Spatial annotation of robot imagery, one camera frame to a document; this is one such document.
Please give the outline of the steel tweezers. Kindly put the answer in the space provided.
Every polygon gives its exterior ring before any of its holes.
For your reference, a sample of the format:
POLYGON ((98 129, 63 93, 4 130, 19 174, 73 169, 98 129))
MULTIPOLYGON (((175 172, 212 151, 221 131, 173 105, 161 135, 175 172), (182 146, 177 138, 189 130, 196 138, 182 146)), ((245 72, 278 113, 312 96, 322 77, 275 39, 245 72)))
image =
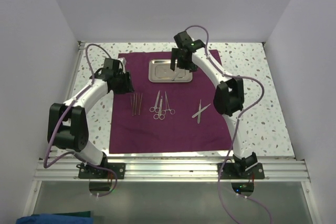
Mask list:
POLYGON ((134 109, 135 109, 135 94, 131 95, 131 109, 132 109, 132 116, 134 116, 134 109))
POLYGON ((142 98, 143 98, 143 93, 139 95, 139 109, 138 109, 138 115, 141 113, 141 105, 142 105, 142 98))
POLYGON ((140 100, 139 100, 139 94, 138 93, 136 93, 135 94, 135 97, 134 97, 134 114, 135 115, 138 115, 138 107, 139 107, 139 102, 140 102, 140 100))

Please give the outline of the steel scissors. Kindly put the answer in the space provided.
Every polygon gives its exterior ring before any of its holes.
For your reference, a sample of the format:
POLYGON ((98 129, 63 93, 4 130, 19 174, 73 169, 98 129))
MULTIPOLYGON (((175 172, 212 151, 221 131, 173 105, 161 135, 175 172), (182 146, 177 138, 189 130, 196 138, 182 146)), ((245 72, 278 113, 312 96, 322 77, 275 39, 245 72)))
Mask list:
POLYGON ((159 107, 155 108, 155 110, 154 110, 153 118, 155 120, 164 120, 165 119, 165 115, 164 115, 163 110, 162 110, 162 104, 163 104, 163 98, 160 97, 159 107))

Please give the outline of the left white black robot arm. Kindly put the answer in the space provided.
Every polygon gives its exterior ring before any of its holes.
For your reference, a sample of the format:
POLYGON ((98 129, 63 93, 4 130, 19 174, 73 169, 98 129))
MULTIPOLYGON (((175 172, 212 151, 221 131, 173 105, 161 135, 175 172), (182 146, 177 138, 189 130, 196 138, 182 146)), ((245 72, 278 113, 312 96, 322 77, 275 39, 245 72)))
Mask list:
POLYGON ((109 165, 105 153, 89 141, 87 112, 109 93, 126 94, 134 91, 131 74, 125 65, 125 58, 106 58, 103 67, 92 72, 88 83, 77 94, 50 107, 45 168, 55 163, 47 163, 51 147, 55 146, 67 151, 56 160, 71 154, 90 165, 90 171, 97 178, 107 176, 109 165))

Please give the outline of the stainless steel instrument tray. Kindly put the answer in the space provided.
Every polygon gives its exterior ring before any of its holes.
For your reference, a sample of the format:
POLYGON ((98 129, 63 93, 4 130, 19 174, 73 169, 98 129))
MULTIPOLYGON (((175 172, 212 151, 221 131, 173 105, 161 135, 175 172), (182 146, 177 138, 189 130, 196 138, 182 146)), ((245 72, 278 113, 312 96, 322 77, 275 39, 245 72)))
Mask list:
POLYGON ((188 70, 175 67, 175 71, 170 69, 170 60, 168 59, 153 59, 149 62, 148 79, 153 83, 188 83, 193 79, 193 75, 188 70), (172 78, 177 72, 181 72, 181 77, 172 81, 172 78))

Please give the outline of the purple surgical cloth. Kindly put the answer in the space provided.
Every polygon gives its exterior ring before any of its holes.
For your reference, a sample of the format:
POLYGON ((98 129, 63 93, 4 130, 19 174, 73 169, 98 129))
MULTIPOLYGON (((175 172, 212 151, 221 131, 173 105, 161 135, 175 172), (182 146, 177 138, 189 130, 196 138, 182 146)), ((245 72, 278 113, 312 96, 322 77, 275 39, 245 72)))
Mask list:
POLYGON ((126 59, 126 70, 131 73, 134 93, 117 94, 113 99, 109 152, 111 154, 166 153, 221 151, 230 147, 231 137, 224 118, 213 106, 215 87, 198 69, 188 83, 153 83, 148 79, 149 62, 170 59, 170 52, 132 52, 119 54, 126 59), (164 120, 155 120, 154 106, 157 92, 165 92, 174 115, 165 114, 164 120), (132 116, 131 95, 143 93, 141 113, 132 116), (211 104, 201 113, 200 124, 192 115, 211 104))

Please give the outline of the steel forceps with ring handles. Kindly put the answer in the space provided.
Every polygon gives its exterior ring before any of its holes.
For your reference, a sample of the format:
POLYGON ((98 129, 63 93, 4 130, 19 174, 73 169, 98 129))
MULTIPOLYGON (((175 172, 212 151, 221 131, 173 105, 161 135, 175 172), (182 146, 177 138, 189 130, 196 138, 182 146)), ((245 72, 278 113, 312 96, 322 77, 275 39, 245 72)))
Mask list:
POLYGON ((165 114, 169 113, 170 115, 174 115, 175 114, 175 110, 170 108, 167 92, 165 92, 165 109, 164 109, 164 113, 165 114))

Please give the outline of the steel instrument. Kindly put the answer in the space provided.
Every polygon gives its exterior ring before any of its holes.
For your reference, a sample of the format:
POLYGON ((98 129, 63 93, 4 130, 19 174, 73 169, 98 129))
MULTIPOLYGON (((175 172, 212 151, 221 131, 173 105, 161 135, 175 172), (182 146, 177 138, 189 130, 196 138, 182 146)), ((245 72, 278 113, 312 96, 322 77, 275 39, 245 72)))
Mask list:
MULTIPOLYGON (((210 105, 211 104, 208 104, 207 106, 201 108, 200 112, 202 113, 203 111, 205 111, 210 105)), ((197 117, 197 115, 198 115, 198 111, 195 114, 192 115, 192 118, 197 117)))

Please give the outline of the steel clamp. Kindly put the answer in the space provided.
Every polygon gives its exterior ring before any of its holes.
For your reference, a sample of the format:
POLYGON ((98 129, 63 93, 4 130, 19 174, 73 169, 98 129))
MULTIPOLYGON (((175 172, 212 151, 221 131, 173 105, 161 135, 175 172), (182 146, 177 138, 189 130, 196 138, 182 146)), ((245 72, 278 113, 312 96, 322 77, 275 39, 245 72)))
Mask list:
POLYGON ((150 111, 151 113, 153 113, 153 112, 156 111, 156 109, 157 109, 157 107, 158 107, 159 98, 160 98, 160 91, 158 91, 158 93, 157 93, 157 95, 156 95, 156 99, 155 99, 155 104, 154 104, 154 106, 152 106, 152 107, 149 108, 149 111, 150 111))

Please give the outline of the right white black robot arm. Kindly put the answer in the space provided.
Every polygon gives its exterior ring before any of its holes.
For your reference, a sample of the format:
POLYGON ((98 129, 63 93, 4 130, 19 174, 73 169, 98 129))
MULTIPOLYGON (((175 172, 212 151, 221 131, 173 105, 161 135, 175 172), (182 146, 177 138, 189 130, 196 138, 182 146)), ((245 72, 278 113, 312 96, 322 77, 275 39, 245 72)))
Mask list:
POLYGON ((246 178, 258 163, 257 156, 249 143, 245 126, 238 118, 243 111, 244 83, 242 78, 233 77, 225 72, 219 62, 208 54, 201 54, 206 45, 201 40, 193 40, 186 31, 174 36, 176 48, 172 49, 171 69, 196 71, 200 68, 215 87, 213 105, 223 116, 232 138, 233 163, 225 165, 223 170, 233 172, 240 178, 246 178))

